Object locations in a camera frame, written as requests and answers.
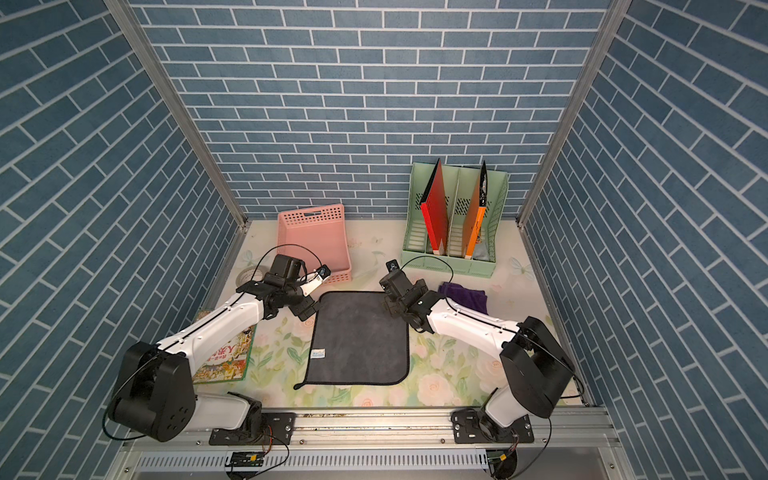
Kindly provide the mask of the green grey microfibre cloth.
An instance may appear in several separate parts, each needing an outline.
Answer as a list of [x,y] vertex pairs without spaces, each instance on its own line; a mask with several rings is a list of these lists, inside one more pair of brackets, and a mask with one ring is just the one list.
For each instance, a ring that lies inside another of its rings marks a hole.
[[386,294],[329,291],[319,299],[305,378],[293,388],[390,386],[409,372],[409,325],[390,314]]

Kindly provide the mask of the purple square dishcloth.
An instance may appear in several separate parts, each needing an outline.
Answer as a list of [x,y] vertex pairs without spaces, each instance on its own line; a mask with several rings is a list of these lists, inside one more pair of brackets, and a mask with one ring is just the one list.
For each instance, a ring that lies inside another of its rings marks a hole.
[[484,290],[469,289],[457,283],[443,282],[438,292],[461,306],[488,314],[488,297]]

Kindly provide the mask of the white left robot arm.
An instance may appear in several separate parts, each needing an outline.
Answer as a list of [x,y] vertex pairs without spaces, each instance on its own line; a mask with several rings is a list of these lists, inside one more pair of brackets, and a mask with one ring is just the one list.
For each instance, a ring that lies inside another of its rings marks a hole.
[[331,275],[320,265],[279,254],[262,279],[240,285],[211,313],[155,343],[138,342],[123,355],[102,419],[134,431],[136,438],[167,442],[186,431],[220,434],[226,445],[263,442],[268,428],[260,401],[238,393],[196,392],[193,377],[236,335],[287,307],[305,321],[316,311],[312,292]]

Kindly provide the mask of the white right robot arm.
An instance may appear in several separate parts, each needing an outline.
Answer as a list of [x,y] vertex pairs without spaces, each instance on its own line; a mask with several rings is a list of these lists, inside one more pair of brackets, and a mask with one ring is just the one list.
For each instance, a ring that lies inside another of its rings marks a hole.
[[430,289],[424,280],[411,282],[395,260],[386,268],[379,284],[391,315],[417,331],[451,337],[500,361],[507,385],[491,394],[481,409],[481,423],[506,429],[526,415],[551,417],[576,373],[542,321],[491,317]]

